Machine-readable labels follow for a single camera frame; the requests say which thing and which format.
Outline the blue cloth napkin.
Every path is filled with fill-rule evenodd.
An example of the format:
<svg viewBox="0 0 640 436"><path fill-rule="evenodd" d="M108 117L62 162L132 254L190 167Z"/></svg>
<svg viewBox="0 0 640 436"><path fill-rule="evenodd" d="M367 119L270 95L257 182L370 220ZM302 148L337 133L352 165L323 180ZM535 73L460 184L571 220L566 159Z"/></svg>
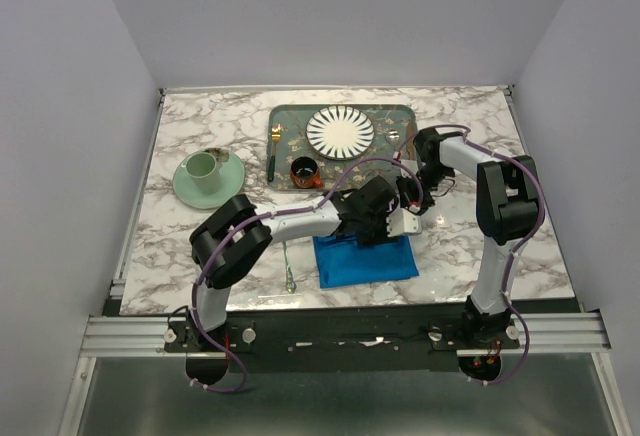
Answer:
<svg viewBox="0 0 640 436"><path fill-rule="evenodd" d="M410 240L402 236L361 246L354 236L312 239L322 289L411 279L419 275Z"/></svg>

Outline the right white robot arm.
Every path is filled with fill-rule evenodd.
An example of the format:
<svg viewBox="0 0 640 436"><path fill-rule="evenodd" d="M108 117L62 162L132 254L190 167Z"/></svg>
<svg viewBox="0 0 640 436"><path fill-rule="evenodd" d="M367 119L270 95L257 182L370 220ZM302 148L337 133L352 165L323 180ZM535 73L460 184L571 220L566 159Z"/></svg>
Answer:
<svg viewBox="0 0 640 436"><path fill-rule="evenodd" d="M422 215L434 205L432 192L457 172L476 183L476 222L484 236L475 287L467 297L456 335L480 348L501 335L515 313L510 299L516 259L545 219L544 196L534 160L509 157L468 139L470 129L454 125L442 133L440 125L414 132L396 150L411 145L419 161L415 177L397 180L400 205Z"/></svg>

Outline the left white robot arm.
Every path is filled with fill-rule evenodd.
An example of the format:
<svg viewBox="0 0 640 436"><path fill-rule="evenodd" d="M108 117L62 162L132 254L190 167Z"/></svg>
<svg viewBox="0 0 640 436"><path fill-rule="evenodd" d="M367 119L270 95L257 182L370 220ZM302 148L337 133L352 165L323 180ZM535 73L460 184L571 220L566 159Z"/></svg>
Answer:
<svg viewBox="0 0 640 436"><path fill-rule="evenodd" d="M358 189L284 206L255 205L244 194L230 198L189 237L200 275L192 290L188 340L201 351L220 343L230 289L268 246L329 236L353 236L365 246L386 242L386 218L398 202L394 187L380 176Z"/></svg>

